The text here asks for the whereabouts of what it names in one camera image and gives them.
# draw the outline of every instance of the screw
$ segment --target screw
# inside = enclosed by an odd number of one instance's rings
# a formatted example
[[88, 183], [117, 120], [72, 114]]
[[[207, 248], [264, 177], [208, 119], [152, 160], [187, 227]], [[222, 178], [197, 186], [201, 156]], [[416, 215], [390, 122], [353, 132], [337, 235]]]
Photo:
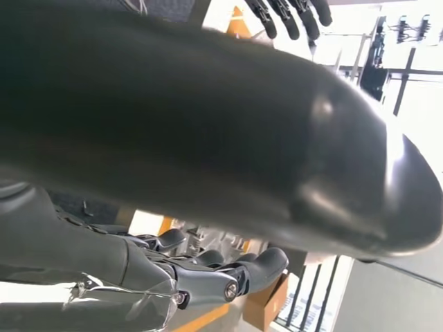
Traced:
[[186, 295], [183, 293], [178, 293], [177, 296], [177, 304], [182, 304], [186, 300]]
[[237, 285], [236, 284], [229, 284], [226, 289], [225, 289], [225, 296], [226, 299], [234, 299], [237, 296]]

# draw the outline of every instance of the orange panel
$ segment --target orange panel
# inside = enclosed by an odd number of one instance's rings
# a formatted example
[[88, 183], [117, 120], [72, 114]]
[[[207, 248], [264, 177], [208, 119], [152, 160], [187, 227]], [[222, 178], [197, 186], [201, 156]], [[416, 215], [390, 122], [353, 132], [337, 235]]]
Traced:
[[169, 218], [168, 216], [163, 217], [163, 222], [162, 222], [162, 226], [160, 226], [160, 230], [158, 231], [158, 236], [162, 235], [168, 230], [171, 229], [172, 225], [172, 218]]

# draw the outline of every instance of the cardboard box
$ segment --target cardboard box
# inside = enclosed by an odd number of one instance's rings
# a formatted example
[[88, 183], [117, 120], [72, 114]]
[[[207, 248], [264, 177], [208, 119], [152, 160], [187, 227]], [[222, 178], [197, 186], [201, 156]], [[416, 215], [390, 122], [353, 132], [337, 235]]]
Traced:
[[266, 289], [248, 295], [243, 311], [243, 320], [260, 331], [267, 331], [271, 322], [281, 310], [287, 294], [288, 275], [282, 274]]

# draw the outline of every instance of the yellow surface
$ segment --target yellow surface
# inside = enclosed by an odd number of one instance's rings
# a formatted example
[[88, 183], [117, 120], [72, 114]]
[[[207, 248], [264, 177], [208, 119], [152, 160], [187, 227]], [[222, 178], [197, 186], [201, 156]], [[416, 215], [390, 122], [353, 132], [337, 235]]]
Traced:
[[172, 218], [169, 218], [168, 216], [164, 217], [163, 222], [162, 222], [162, 226], [160, 226], [160, 230], [158, 231], [158, 235], [162, 235], [168, 230], [170, 230], [171, 225]]
[[249, 250], [249, 244], [251, 242], [249, 240], [245, 241], [245, 243], [243, 244], [243, 252], [248, 252], [248, 250]]
[[205, 313], [192, 322], [189, 322], [183, 326], [175, 329], [173, 332], [195, 332], [198, 331], [208, 324], [212, 323], [218, 318], [224, 316], [229, 311], [229, 304], [224, 304], [223, 306], [215, 308], [209, 313]]

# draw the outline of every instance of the white wall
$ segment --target white wall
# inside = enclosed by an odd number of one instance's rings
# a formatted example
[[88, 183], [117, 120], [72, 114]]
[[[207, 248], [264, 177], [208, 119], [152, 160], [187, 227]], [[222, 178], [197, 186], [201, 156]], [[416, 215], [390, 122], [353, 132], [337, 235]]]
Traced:
[[355, 262], [334, 332], [439, 332], [443, 289]]

